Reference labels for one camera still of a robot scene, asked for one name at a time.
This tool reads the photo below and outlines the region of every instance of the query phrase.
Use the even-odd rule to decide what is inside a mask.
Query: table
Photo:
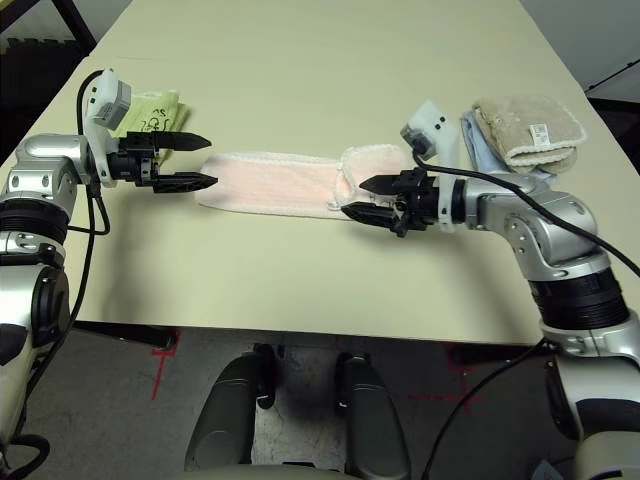
[[[402,144],[400,128],[427,98],[453,117],[484,95],[554,96],[590,135],[555,188],[584,199],[603,237],[640,258],[637,175],[516,0],[134,0],[29,135],[73,133],[77,88],[104,67],[134,92],[178,89],[192,109],[185,130],[217,151],[337,156]],[[176,152],[163,169],[197,170],[212,151]],[[527,282],[497,235],[433,228],[397,239],[355,222],[218,211],[122,182],[104,197],[112,234],[96,242],[84,320],[491,343],[540,335]],[[79,195],[75,225],[85,210]],[[85,243],[70,233],[65,244],[72,296]],[[632,274],[614,267],[629,294]]]

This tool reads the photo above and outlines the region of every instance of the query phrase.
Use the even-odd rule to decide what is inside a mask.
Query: towel label
[[[551,145],[549,141],[549,130],[546,123],[537,123],[529,125],[531,136],[533,137],[533,145],[536,147],[548,147]]]

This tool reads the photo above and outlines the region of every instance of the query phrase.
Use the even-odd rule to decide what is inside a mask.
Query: white towel
[[[409,161],[396,145],[350,148],[339,159],[287,153],[215,154],[201,172],[215,188],[196,192],[201,205],[232,212],[347,220],[340,208],[355,201],[390,203],[358,188],[374,175],[398,174]]]

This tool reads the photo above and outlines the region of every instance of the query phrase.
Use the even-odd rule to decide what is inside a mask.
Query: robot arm
[[[442,133],[448,128],[444,118],[436,114],[428,119],[440,126],[435,130],[426,122],[403,130],[420,160],[441,150],[441,139],[449,143],[451,133]],[[552,191],[533,177],[499,177],[557,217],[596,233],[593,214],[576,197]],[[512,191],[486,180],[449,182],[452,190],[445,193],[450,200],[443,205],[444,183],[439,178],[422,168],[375,176],[360,187],[393,195],[395,203],[356,202],[342,210],[354,220],[404,237],[409,230],[439,223],[446,209],[453,223],[507,240],[540,311],[543,336],[559,353],[547,366],[547,386],[554,421],[566,436],[582,441],[576,478],[617,470],[639,474],[640,322],[625,304],[607,254],[550,222]],[[596,457],[594,450],[599,451]]]
[[[20,430],[27,385],[38,358],[63,338],[74,318],[63,247],[77,185],[94,194],[117,180],[154,192],[189,192],[216,178],[160,175],[160,148],[196,150],[211,143],[191,133],[129,132],[112,138],[129,108],[130,88],[105,70],[92,90],[84,135],[37,135],[16,149],[17,163],[0,191],[0,475],[3,455]]]

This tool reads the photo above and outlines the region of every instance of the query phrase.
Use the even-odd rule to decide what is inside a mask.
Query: green cloth
[[[131,107],[114,132],[124,137],[127,132],[179,132],[189,116],[189,109],[180,103],[177,92],[142,93],[131,98]],[[161,150],[158,166],[169,156],[170,150]]]

